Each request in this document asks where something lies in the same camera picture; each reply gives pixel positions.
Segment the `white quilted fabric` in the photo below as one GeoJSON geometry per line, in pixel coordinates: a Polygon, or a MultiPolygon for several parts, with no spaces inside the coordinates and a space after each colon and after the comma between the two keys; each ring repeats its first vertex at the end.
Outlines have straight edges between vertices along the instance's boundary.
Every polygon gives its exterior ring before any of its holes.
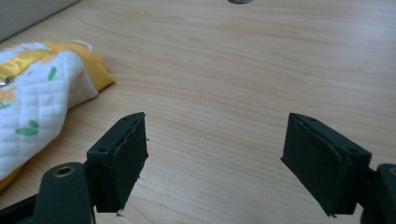
{"type": "MultiPolygon", "coordinates": [[[[22,44],[0,52],[0,63],[32,49],[48,48],[39,43],[22,44]]],[[[2,180],[60,133],[68,108],[98,92],[82,60],[73,51],[64,51],[49,61],[32,63],[14,81],[0,88],[0,94],[8,95],[0,97],[2,180]]]]}

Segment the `yellow trim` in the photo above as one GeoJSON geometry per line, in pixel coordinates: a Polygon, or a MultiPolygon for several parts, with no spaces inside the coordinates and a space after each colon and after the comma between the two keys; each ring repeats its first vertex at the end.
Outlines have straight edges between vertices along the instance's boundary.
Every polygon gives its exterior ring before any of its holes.
{"type": "Polygon", "coordinates": [[[10,175],[8,175],[6,178],[0,180],[0,190],[3,190],[8,186],[17,176],[18,174],[22,171],[23,165],[18,167],[16,170],[14,170],[10,175]]]}
{"type": "Polygon", "coordinates": [[[19,55],[6,60],[0,64],[0,80],[10,81],[12,78],[22,73],[30,64],[40,60],[41,58],[51,54],[47,49],[35,49],[25,51],[19,55]]]}

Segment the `green leaf print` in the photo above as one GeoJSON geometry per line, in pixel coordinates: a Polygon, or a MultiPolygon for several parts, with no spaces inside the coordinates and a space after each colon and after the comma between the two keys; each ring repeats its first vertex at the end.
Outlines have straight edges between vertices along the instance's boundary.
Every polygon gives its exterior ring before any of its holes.
{"type": "Polygon", "coordinates": [[[0,109],[7,109],[7,107],[10,107],[11,104],[4,104],[3,102],[0,103],[0,109]]]}
{"type": "Polygon", "coordinates": [[[55,77],[55,74],[56,74],[57,71],[58,71],[58,70],[56,69],[56,67],[52,67],[52,68],[50,69],[50,72],[49,72],[49,81],[52,81],[52,80],[53,80],[53,78],[55,77]]]}
{"type": "Polygon", "coordinates": [[[31,129],[31,128],[16,129],[15,132],[25,136],[33,136],[35,134],[38,134],[37,129],[31,129]]]}
{"type": "Polygon", "coordinates": [[[29,125],[31,128],[19,128],[15,130],[15,133],[24,135],[24,136],[33,136],[38,134],[38,128],[40,127],[37,121],[33,119],[29,119],[29,125]]]}
{"type": "Polygon", "coordinates": [[[39,127],[38,123],[35,120],[32,120],[32,119],[29,120],[29,124],[30,124],[30,126],[32,128],[38,129],[38,127],[39,127]]]}

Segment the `wood grain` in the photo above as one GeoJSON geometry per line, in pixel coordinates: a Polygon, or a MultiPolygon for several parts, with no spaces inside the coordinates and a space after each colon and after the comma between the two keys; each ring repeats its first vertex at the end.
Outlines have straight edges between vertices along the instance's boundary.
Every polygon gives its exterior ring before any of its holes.
{"type": "Polygon", "coordinates": [[[0,47],[47,39],[91,43],[117,83],[69,111],[0,208],[140,111],[148,161],[123,217],[98,223],[359,223],[359,207],[326,217],[280,161],[289,112],[396,163],[392,0],[84,0],[0,47]]]}

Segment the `metal object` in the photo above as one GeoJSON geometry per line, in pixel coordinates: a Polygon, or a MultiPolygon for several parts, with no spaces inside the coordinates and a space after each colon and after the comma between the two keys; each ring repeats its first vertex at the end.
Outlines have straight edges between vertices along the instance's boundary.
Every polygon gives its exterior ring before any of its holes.
{"type": "Polygon", "coordinates": [[[328,216],[353,214],[361,223],[396,223],[396,165],[369,167],[372,154],[316,119],[290,114],[281,160],[328,216]]]}
{"type": "Polygon", "coordinates": [[[144,113],[120,119],[87,152],[87,161],[48,170],[37,195],[0,211],[0,223],[95,223],[97,212],[125,207],[147,153],[144,113]]]}

